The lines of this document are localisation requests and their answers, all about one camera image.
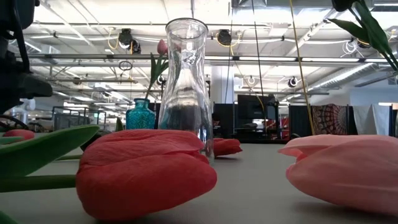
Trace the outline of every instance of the white table surface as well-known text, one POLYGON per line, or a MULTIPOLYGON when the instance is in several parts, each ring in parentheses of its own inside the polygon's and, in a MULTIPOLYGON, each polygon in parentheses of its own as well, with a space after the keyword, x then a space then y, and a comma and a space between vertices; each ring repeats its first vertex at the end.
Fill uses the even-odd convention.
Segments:
MULTIPOLYGON (((282 145, 243 144, 243 152, 217 159, 216 187, 170 210, 123 223, 173 224, 383 224, 396 217, 368 214, 323 202, 299 192, 285 178, 291 157, 277 153, 282 145)), ((74 174, 76 161, 53 162, 34 175, 74 174)), ((0 210, 19 224, 94 224, 75 189, 0 194, 0 210)))

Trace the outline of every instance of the white curtain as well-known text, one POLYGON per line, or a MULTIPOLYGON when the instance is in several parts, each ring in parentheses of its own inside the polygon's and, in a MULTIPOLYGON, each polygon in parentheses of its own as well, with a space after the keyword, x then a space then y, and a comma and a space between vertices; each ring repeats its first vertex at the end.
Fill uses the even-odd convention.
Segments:
POLYGON ((358 134, 389 135, 390 107, 370 105, 354 106, 353 109, 358 134))

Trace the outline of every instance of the pink tulip bud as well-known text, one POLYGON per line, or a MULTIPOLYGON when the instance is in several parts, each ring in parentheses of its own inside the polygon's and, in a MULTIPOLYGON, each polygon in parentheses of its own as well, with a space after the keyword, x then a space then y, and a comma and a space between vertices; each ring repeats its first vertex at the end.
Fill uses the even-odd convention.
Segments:
POLYGON ((157 44, 157 53, 159 53, 160 55, 165 55, 167 54, 167 51, 167 44, 164 42, 164 40, 160 40, 157 44))

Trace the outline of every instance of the blue glass vase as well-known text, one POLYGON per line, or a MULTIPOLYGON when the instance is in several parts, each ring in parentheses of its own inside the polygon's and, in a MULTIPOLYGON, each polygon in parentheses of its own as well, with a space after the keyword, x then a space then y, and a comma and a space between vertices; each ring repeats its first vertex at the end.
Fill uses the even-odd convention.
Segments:
POLYGON ((148 108, 149 100, 134 99, 136 107, 126 112, 126 129, 153 129, 155 113, 148 108))

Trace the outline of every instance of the patterned fabric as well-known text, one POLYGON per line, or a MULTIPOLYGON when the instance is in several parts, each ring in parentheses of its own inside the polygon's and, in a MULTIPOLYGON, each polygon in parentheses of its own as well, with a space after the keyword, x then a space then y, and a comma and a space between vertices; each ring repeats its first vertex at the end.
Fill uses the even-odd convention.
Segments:
POLYGON ((315 134, 347 134, 346 106, 312 106, 312 115, 315 134))

